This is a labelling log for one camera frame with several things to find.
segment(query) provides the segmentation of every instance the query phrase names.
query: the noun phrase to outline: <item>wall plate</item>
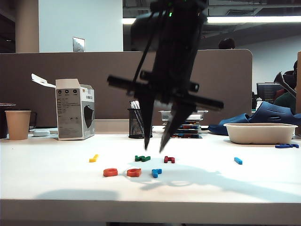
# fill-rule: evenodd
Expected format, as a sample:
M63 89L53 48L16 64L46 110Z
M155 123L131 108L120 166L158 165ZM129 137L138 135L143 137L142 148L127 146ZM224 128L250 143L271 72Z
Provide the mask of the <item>wall plate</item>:
M73 37L73 51L85 52L85 39Z

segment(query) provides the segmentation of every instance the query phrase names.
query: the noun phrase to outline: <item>beige cup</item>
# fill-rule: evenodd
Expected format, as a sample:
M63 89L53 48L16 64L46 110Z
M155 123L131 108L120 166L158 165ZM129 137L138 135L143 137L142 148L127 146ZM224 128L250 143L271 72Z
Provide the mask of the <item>beige cup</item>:
M31 111L5 111L10 140L28 138L30 113Z

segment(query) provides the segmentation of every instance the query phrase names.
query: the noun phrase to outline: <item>black mesh pen holder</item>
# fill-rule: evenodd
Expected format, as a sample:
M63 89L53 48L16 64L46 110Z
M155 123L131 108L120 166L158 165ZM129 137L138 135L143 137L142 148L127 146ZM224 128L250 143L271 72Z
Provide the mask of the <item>black mesh pen holder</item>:
M128 109L129 111L129 138L143 139L144 138L144 126L141 117L140 109Z

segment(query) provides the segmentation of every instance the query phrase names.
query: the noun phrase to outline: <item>fluorescent light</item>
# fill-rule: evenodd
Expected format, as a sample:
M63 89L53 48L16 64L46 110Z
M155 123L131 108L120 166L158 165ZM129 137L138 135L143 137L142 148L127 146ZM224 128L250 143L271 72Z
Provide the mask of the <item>fluorescent light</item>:
M132 24L136 18L122 18L122 23L123 24Z
M297 23L301 16L209 16L208 24Z

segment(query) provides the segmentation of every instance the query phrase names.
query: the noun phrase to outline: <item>blue clog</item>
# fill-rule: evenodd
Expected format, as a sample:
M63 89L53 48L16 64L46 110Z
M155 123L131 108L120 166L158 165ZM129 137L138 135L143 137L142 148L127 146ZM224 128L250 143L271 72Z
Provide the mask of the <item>blue clog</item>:
M218 125L209 125L208 129L218 135L228 135L225 123L285 123L301 125L301 113L293 114L289 107L281 107L263 102L258 110L250 117L241 114L233 118L221 120Z

